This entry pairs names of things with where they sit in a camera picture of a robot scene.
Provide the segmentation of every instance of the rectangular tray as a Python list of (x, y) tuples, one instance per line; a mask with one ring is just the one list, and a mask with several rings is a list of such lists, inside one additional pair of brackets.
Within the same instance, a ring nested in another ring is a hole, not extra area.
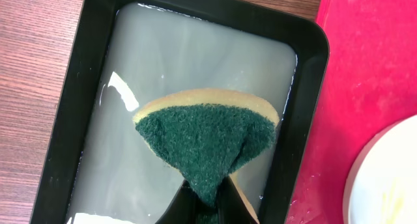
[(64, 223), (117, 11), (144, 3), (290, 45), (297, 64), (259, 221), (285, 223), (328, 60), (315, 23), (237, 0), (85, 0), (31, 223)]

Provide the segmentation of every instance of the sponge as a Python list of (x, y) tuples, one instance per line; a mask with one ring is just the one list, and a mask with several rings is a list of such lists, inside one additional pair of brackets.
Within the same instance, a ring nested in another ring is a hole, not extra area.
[(278, 121), (266, 100), (221, 89), (172, 94), (134, 117), (151, 150), (178, 169), (210, 207), (225, 177), (276, 142)]

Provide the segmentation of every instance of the brown table surface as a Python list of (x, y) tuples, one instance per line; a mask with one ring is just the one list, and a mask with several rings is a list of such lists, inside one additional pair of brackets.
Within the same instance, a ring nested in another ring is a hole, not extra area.
[[(313, 20), (320, 0), (246, 0)], [(0, 223), (28, 223), (83, 0), (0, 0)]]

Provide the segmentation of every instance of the red surface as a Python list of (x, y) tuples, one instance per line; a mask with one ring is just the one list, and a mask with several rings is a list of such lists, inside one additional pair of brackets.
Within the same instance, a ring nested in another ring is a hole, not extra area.
[(416, 14), (417, 0), (322, 0), (317, 23), (330, 59), (288, 224), (343, 223), (343, 190), (362, 147), (417, 114)]

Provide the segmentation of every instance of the water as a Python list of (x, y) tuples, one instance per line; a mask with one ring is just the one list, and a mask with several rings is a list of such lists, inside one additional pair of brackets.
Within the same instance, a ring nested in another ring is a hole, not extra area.
[[(110, 223), (155, 223), (182, 176), (135, 131), (138, 109), (174, 92), (216, 87), (262, 97), (282, 117), (295, 66), (296, 55), (286, 44), (161, 8), (124, 7), (117, 14), (68, 218), (75, 224), (99, 216)], [(237, 174), (255, 210), (273, 151)]]

